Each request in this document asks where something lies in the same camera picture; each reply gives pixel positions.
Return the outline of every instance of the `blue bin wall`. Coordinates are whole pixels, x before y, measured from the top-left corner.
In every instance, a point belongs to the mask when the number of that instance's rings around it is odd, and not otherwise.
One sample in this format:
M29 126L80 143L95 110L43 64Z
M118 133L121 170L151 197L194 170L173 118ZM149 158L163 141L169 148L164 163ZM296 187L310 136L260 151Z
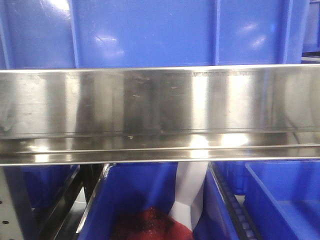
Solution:
M2 39L0 34L0 69L6 69L6 60L5 60L5 53L2 47Z
M64 0L0 0L7 68L74 68L69 4Z
M303 40L303 52L320 51L320 1L311 0Z
M112 167L87 215L79 240L109 239L115 217L157 207L168 214L175 200L177 163ZM238 240L211 172L204 183L204 211L193 231L196 240Z
M320 161L247 163L244 205L262 238L320 238Z
M236 195L245 195L248 188L246 161L219 161L216 163L228 187Z
M23 166L21 169L33 208L49 207L72 173L70 165Z
M0 0L7 67L301 62L309 0Z

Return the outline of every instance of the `bin divider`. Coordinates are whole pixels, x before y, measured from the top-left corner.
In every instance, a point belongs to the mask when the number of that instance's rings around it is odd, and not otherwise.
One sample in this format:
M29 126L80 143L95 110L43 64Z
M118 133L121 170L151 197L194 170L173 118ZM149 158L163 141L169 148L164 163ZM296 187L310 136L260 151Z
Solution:
M78 41L76 35L76 23L75 23L75 9L73 0L68 0L69 9L70 9L70 17L71 17L71 32L72 32L72 44L73 44L73 54L74 54L74 62L75 67L80 68L79 62L79 49L78 49Z
M215 163L210 163L210 170L239 239L260 240L260 238L257 237L258 234L256 234L256 231L253 231L251 223L244 215L243 209L237 201L235 195L229 189L227 182L216 168Z
M11 40L9 36L7 13L5 11L5 3L0 0L0 37L2 41L2 50L4 55L6 69L13 68L13 57L11 49Z
M83 215L82 215L82 218L81 218L81 220L80 220L80 223L79 223L79 225L78 225L78 227L77 227L77 229L76 229L76 231L75 231L75 236L74 236L75 239L78 239L78 237L79 237L79 235L80 235L80 233L81 233L81 231L82 231L82 228L83 228L83 226L84 226L84 224L85 224L85 222L86 222L88 213L89 213L89 211L90 211L90 209L91 209L91 206L92 206L92 204L93 204L93 201L94 201L94 199L95 199L95 197L96 197L96 194L97 194L97 192L98 192L98 189L99 189L100 186L101 186L102 180L108 176L109 170L110 170L110 168L111 168L113 165L114 165L114 164L105 164L105 165L104 165L104 167L103 167L103 169L102 169L102 172L101 172L101 174L100 174L100 177L99 177L99 179L97 180L97 183L96 183L96 185L95 185L95 188L94 188L94 190L93 190L93 192L92 192L92 195L91 195L91 197L90 197L90 200L88 201L88 203L87 203L87 205L86 205L86 208L85 208L85 210L84 210L84 213L83 213Z

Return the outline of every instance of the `blue plastic bin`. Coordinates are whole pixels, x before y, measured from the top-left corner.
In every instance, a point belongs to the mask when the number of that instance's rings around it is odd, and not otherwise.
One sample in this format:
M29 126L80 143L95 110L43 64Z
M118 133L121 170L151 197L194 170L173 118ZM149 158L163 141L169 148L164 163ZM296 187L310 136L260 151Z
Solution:
M75 170L71 165L23 166L21 169L33 208L49 207Z
M216 163L230 190L236 195L245 195L248 188L246 161L219 161Z
M320 0L311 0L303 41L303 52L320 51Z
M0 0L6 66L301 62L309 0Z
M264 240L320 239L320 161L247 163L244 205Z
M1 39L1 34L0 34L0 70L1 69L6 69L6 60L5 60L5 52L2 47L2 39Z
M175 200L177 163L122 164L101 182L79 240L109 239L118 214L157 207L168 214ZM208 170L202 216L193 231L196 240L238 240L226 206Z

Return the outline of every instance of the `shelf lip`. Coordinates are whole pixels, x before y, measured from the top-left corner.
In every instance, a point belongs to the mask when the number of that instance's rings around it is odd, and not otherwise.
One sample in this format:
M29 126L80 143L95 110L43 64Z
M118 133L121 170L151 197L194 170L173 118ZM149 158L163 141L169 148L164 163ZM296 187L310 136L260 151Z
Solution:
M0 166L320 158L318 64L0 70Z

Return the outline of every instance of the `perforated metal post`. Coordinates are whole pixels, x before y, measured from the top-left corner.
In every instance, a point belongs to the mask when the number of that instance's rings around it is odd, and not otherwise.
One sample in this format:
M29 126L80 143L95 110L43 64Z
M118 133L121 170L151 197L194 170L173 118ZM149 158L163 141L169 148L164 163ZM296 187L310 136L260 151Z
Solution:
M20 167L0 167L0 239L37 238L36 222Z

